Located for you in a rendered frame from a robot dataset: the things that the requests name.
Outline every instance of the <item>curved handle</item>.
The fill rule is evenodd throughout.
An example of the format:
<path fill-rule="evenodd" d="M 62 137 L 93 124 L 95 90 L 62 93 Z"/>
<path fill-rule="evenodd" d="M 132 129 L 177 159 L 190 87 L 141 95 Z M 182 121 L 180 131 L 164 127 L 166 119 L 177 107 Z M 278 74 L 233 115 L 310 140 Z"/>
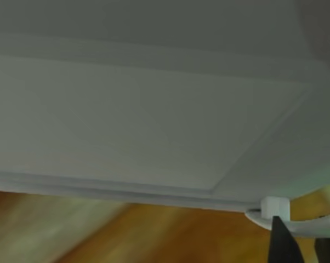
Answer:
<path fill-rule="evenodd" d="M 261 217 L 261 211 L 249 210 L 245 216 L 258 226 L 270 230 L 272 219 Z M 330 215 L 307 221 L 283 221 L 288 230 L 296 237 L 330 238 Z"/>

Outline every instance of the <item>wooden floor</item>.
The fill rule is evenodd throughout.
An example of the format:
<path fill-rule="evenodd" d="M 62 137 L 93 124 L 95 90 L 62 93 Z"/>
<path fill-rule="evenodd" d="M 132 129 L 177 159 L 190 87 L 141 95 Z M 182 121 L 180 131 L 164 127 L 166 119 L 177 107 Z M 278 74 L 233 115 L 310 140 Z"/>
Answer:
<path fill-rule="evenodd" d="M 330 214 L 330 186 L 291 203 Z M 316 263 L 312 239 L 298 239 Z M 262 263 L 269 232 L 240 213 L 0 193 L 0 263 Z"/>

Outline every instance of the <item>white plastic block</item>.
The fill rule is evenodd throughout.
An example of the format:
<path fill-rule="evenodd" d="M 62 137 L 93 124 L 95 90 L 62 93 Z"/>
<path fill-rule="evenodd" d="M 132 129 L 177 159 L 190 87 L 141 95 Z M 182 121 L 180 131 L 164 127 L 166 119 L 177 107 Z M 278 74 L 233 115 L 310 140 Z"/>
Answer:
<path fill-rule="evenodd" d="M 272 219 L 278 215 L 283 221 L 291 220 L 291 206 L 288 198 L 268 196 L 261 200 L 261 217 Z"/>

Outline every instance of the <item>white handle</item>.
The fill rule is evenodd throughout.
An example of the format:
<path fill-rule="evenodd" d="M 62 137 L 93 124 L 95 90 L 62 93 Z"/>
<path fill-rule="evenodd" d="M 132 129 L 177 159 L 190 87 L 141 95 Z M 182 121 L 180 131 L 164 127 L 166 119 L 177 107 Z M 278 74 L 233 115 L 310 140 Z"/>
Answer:
<path fill-rule="evenodd" d="M 258 226 L 271 231 L 272 219 L 262 218 L 261 211 L 250 210 L 245 215 Z M 330 215 L 307 221 L 282 221 L 296 237 L 330 238 Z"/>

